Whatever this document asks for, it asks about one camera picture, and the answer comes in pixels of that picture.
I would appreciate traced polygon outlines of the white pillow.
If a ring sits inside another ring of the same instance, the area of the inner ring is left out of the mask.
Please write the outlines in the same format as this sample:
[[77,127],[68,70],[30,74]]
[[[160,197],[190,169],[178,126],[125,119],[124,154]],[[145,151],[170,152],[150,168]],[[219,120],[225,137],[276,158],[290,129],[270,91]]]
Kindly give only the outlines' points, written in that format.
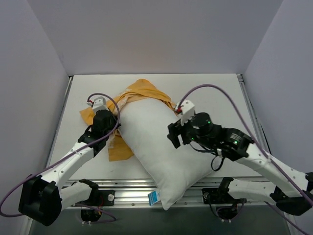
[[212,154],[189,145],[176,149],[167,138],[168,125],[177,120],[167,105],[153,98],[128,103],[120,113],[120,135],[156,183],[164,210],[213,172]]

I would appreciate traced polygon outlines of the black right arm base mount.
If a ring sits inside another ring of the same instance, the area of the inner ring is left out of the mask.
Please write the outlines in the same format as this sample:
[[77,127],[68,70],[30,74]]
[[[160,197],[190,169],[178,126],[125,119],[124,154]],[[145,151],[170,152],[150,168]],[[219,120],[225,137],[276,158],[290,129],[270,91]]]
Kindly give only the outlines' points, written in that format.
[[246,203],[246,199],[235,199],[227,192],[222,192],[218,188],[203,188],[202,198],[204,204],[239,204]]

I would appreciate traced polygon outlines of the yellow Mickey Mouse pillowcase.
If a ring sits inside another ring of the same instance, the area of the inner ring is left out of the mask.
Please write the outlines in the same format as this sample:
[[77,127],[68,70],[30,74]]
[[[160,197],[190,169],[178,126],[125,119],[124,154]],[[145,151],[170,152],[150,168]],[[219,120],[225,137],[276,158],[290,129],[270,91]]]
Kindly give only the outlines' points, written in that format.
[[[122,110],[128,103],[147,98],[157,99],[166,104],[171,110],[175,107],[175,104],[167,94],[158,90],[146,79],[139,79],[128,86],[123,92],[114,98],[114,101],[117,103],[119,109]],[[118,130],[115,130],[110,136],[107,144],[110,162],[127,160],[134,155],[132,150],[122,139]]]

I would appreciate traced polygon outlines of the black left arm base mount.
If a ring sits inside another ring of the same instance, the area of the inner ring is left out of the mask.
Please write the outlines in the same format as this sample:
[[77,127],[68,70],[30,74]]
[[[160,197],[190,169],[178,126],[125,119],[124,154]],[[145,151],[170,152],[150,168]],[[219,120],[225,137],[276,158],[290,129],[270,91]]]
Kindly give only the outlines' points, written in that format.
[[92,207],[113,206],[115,200],[115,190],[92,190],[87,200],[78,204]]

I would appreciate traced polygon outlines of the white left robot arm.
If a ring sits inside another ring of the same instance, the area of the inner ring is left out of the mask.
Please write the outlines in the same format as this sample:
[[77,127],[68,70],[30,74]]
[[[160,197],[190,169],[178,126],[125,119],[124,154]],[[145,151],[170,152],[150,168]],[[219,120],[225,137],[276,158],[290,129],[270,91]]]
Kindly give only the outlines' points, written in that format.
[[101,193],[98,184],[82,179],[64,187],[68,179],[106,146],[109,136],[120,126],[119,115],[107,109],[96,112],[93,123],[71,150],[45,172],[30,178],[22,185],[18,210],[45,226],[49,226],[64,209],[79,205],[101,214]]

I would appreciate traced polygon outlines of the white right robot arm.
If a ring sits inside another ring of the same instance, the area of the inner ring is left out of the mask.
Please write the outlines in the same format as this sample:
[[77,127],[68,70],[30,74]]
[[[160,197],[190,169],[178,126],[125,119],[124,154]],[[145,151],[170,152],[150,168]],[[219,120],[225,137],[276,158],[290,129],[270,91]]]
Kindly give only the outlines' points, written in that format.
[[264,201],[296,216],[313,207],[313,174],[279,161],[244,132],[214,124],[204,112],[183,114],[179,131],[184,144],[196,142],[222,161],[228,159],[244,165],[266,178],[266,182],[250,182],[224,177],[217,190],[221,201]]

